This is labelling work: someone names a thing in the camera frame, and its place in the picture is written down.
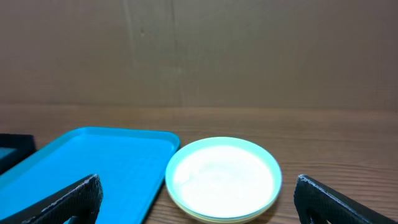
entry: wooden surface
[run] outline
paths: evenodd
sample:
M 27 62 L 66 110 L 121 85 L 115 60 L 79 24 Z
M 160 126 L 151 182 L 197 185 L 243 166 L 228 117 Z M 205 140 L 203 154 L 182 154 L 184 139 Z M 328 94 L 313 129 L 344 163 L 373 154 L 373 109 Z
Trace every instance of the wooden surface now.
M 0 103 L 398 110 L 396 0 L 3 0 Z
M 253 223 L 299 223 L 293 203 L 299 174 L 398 221 L 396 111 L 0 105 L 0 133 L 33 134 L 39 148 L 81 126 L 168 130 L 182 146 L 212 136 L 259 144 L 278 160 L 284 182 L 277 203 Z M 163 188 L 147 223 L 196 222 Z

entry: cardboard wall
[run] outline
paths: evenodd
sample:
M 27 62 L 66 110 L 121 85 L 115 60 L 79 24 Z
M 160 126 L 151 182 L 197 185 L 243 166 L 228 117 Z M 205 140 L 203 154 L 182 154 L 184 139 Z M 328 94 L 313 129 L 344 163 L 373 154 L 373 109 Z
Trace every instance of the cardboard wall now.
M 398 109 L 396 0 L 0 4 L 0 103 Z

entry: wooden table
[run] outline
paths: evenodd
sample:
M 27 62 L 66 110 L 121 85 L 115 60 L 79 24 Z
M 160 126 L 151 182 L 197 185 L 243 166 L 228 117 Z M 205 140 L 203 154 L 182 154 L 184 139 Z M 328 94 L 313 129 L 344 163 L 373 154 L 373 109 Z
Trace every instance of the wooden table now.
M 255 142 L 279 161 L 277 203 L 253 223 L 299 223 L 296 177 L 307 174 L 398 221 L 398 113 L 257 108 L 0 105 L 0 133 L 33 134 L 38 148 L 80 126 L 168 130 L 182 146 L 212 136 Z M 165 188 L 146 223 L 196 223 Z

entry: stacked plates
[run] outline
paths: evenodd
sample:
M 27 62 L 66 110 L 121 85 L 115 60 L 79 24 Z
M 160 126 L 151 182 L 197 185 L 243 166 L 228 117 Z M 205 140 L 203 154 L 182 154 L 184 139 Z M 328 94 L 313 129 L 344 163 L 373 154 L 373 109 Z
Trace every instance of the stacked plates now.
M 208 138 L 179 150 L 166 170 L 173 201 L 205 223 L 246 223 L 265 212 L 282 186 L 277 161 L 236 138 Z

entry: blue tray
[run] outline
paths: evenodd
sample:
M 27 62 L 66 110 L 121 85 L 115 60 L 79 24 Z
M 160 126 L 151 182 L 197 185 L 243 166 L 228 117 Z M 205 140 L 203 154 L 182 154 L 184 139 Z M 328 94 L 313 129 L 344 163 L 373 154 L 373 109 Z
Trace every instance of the blue tray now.
M 140 223 L 179 144 L 162 131 L 69 131 L 0 176 L 0 220 L 98 174 L 104 199 L 96 223 Z

